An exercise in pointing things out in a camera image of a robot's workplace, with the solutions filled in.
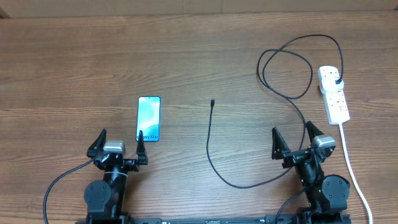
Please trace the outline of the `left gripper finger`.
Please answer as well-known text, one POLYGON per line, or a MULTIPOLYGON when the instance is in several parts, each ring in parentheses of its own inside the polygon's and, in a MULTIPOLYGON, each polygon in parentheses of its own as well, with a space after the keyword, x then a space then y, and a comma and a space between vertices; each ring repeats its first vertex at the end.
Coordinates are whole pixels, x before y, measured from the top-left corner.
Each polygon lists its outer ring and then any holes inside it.
POLYGON ((148 157, 147 152, 144 145, 144 135, 140 130, 137 140, 137 148, 136 148, 137 160, 140 165, 148 165, 148 157))
POLYGON ((103 129, 100 135, 96 138, 96 140, 91 144, 91 146, 87 149, 86 156, 87 157, 95 157, 98 152, 103 150, 104 144, 106 142, 106 129, 103 129))

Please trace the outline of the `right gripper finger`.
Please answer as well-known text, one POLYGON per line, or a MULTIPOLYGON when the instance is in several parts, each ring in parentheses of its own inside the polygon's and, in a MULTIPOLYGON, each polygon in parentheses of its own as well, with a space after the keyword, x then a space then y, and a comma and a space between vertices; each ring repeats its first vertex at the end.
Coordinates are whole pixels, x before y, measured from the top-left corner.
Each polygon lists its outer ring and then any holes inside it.
POLYGON ((279 130, 276 127, 272 128, 272 159, 285 159, 290 153, 291 150, 279 130))
POLYGON ((311 145, 322 145, 324 133, 320 131, 311 121, 307 121, 305 127, 307 129, 311 145))

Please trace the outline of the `blue Samsung Galaxy smartphone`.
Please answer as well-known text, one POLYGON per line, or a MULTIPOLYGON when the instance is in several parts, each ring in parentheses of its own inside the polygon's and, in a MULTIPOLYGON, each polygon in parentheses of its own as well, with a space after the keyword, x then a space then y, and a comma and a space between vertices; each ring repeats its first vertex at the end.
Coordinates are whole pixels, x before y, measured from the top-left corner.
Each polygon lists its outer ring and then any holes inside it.
POLYGON ((143 140, 157 142, 160 140, 160 106, 159 96, 140 96, 137 106, 136 141, 142 131, 143 140))

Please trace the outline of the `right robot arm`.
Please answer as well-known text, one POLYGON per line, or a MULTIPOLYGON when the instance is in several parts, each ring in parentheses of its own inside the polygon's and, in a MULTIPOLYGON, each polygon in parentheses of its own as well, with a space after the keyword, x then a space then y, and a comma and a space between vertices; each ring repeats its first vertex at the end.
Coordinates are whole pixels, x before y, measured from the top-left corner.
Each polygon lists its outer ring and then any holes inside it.
POLYGON ((272 129, 272 158, 282 160, 283 168, 294 168, 303 189, 286 201, 277 214, 265 216, 266 223, 350 223, 348 208, 350 183, 340 175, 325 175, 321 163, 336 147, 335 139, 321 132, 311 121, 305 124, 310 138, 306 149, 291 151, 277 128, 272 129), (298 196, 305 194, 308 207, 295 214, 283 215, 283 209, 298 196))

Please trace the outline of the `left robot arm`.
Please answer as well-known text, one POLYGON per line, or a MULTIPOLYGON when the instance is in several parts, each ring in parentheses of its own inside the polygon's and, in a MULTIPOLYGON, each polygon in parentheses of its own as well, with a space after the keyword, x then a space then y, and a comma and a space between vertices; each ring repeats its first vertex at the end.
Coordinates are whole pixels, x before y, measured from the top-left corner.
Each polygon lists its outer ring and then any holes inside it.
POLYGON ((108 141, 103 129, 87 150, 87 156, 104 172, 101 180, 88 184, 84 192, 87 204, 86 223, 134 223, 128 212, 123 211, 128 172, 138 172, 148 164, 142 131, 139 131, 136 159, 125 158, 123 141, 108 141))

